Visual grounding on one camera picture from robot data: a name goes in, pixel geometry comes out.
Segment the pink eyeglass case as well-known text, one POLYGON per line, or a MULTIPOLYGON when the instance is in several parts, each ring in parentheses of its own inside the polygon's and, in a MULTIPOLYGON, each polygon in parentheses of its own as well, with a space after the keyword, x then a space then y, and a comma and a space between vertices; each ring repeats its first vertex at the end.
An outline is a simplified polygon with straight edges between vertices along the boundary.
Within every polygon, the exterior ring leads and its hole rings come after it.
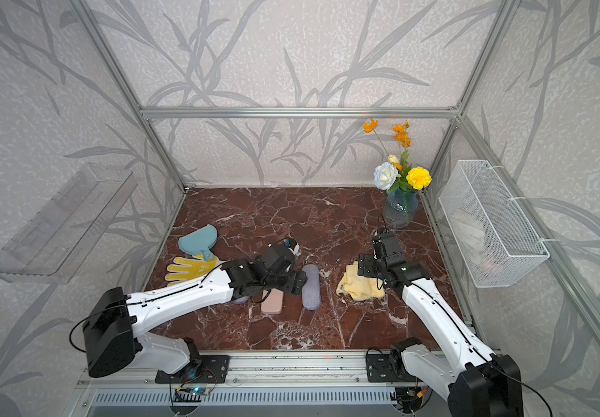
POLYGON ((261 312, 266 316, 276 316, 283 309, 284 293, 278 289, 270 290, 261 303, 261 312))

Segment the yellow microfiber cloth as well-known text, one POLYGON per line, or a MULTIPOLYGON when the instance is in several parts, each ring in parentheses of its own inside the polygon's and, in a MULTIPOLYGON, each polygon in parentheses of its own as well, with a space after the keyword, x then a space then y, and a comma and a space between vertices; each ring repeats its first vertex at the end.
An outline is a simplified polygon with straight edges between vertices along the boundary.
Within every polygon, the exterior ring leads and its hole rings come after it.
POLYGON ((338 295, 348 295, 356 302, 383 298, 385 292, 383 288, 378 288, 377 280, 360 276, 358 266, 358 262, 353 262, 346 267, 343 278, 336 288, 336 293, 338 295))

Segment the blue-grey fabric eyeglass case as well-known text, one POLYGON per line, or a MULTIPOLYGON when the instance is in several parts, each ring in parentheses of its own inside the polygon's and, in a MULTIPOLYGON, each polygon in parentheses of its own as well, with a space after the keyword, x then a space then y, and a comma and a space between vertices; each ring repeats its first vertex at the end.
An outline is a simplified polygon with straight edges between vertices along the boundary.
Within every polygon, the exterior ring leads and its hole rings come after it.
POLYGON ((233 302, 235 304, 237 304, 237 305, 241 305, 241 304, 244 304, 244 303, 248 302, 249 299, 250 299, 249 296, 243 296, 243 297, 240 297, 238 299, 235 299, 233 302))

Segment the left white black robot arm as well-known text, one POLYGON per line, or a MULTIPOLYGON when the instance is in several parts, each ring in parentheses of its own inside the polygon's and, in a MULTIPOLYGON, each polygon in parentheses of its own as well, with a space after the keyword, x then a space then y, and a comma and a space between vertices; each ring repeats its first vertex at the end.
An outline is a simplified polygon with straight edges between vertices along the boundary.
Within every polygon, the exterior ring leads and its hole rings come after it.
POLYGON ((125 368, 155 368, 168 375, 199 358, 183 339, 155 335, 153 329, 185 314, 264 291, 299 295, 307 282, 295 268, 299 244, 286 238, 252 261, 223 262, 204 276, 168 288, 125 294, 107 290, 81 323, 87 371, 92 378, 125 368))

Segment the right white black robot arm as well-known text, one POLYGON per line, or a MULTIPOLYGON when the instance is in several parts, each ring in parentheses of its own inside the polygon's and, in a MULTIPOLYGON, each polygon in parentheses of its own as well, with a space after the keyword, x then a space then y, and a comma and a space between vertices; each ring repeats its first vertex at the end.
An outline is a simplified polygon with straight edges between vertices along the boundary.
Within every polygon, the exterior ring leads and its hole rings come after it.
POLYGON ((357 273, 393 290, 421 319, 442 351, 414 338, 391 349, 394 368, 418 378, 447 402, 454 416, 522 416, 520 368, 481 341, 442 297, 417 262, 407 260, 387 228, 372 236, 374 252, 361 255, 357 273))

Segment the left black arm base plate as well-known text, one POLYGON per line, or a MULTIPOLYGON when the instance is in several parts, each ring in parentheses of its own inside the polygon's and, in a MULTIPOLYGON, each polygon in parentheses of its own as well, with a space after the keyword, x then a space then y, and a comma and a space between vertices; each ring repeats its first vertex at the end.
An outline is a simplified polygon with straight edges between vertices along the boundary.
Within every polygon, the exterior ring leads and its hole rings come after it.
POLYGON ((226 354, 208 354, 191 360, 180 371, 167 374, 158 371, 154 382, 157 384, 223 384, 225 383, 231 357, 226 354))

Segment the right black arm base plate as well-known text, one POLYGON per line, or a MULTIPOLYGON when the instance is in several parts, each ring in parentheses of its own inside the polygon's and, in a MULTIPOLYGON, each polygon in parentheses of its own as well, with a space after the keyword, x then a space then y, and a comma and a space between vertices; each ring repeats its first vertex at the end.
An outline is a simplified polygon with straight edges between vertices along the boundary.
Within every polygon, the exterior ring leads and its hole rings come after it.
POLYGON ((416 378, 404 368, 400 354, 368 349, 365 353, 368 382, 415 382, 416 378))

